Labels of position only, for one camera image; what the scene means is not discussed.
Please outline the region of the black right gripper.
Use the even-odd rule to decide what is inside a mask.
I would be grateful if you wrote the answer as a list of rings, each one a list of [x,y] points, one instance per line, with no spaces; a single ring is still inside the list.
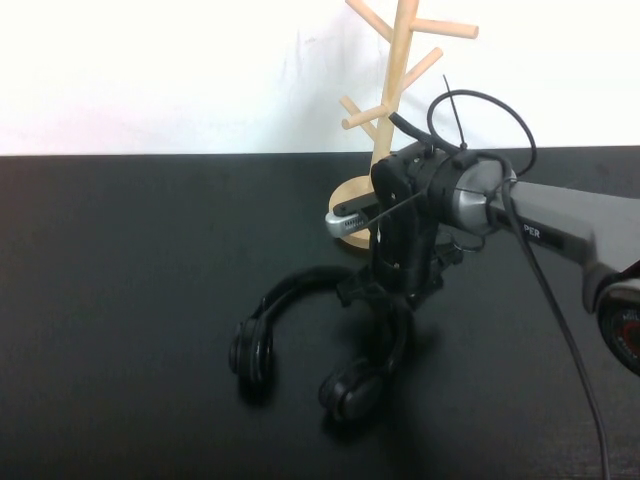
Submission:
[[[343,306],[357,300],[386,304],[401,296],[423,301],[441,288],[442,273],[463,261],[455,241],[435,245],[439,222],[419,185],[431,158],[431,149],[412,143],[372,167],[379,213],[370,226],[371,263],[359,270],[336,270],[336,293]]]

